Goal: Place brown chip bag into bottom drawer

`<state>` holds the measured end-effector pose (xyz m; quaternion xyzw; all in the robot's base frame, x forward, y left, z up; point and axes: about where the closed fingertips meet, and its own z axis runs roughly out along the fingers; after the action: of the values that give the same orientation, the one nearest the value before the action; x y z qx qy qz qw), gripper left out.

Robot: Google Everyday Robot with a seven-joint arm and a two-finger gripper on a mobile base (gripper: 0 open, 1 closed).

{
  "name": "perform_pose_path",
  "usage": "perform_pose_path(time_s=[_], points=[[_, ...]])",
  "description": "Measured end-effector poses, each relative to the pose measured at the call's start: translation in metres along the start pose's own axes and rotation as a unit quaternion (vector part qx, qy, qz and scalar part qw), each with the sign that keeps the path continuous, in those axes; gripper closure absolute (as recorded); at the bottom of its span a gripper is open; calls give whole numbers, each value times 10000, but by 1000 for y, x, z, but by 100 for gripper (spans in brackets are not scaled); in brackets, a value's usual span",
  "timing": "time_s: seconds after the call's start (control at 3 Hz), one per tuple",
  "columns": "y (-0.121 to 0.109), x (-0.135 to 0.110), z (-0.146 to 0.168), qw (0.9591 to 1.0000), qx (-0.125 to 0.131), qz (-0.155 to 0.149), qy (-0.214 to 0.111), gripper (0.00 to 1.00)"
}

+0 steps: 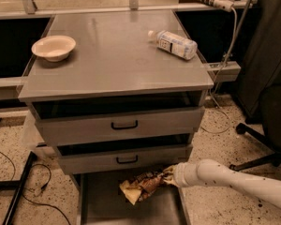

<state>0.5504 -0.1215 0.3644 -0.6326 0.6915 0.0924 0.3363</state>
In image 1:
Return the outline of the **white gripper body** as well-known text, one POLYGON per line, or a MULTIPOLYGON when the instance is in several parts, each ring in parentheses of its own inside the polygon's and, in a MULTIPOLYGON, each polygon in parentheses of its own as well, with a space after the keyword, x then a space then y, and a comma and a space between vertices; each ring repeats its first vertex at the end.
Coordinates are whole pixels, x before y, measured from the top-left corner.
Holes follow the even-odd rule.
POLYGON ((189 188, 200 183, 197 175, 197 165, 192 163, 179 163, 173 173, 173 180, 179 188, 189 188))

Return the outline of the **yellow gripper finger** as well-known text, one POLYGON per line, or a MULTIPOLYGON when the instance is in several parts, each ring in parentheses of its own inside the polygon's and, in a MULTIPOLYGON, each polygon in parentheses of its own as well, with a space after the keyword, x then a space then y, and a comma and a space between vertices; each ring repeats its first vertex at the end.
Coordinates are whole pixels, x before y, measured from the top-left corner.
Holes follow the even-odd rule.
POLYGON ((177 183, 174 181, 172 177, 163 177, 163 182, 166 183, 167 185, 172 185, 178 187, 177 183))
POLYGON ((169 167, 167 167, 163 170, 163 173, 165 175, 174 174, 174 171, 175 171, 176 167, 177 167, 176 164, 170 165, 169 167))

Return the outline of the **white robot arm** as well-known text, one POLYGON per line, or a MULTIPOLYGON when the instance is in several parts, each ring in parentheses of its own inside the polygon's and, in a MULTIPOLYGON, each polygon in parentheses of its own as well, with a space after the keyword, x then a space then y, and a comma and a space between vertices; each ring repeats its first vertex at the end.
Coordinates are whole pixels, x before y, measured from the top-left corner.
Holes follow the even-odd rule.
POLYGON ((235 172, 212 159, 170 165, 163 173, 164 181, 178 188, 232 188, 281 211, 281 180, 235 172))

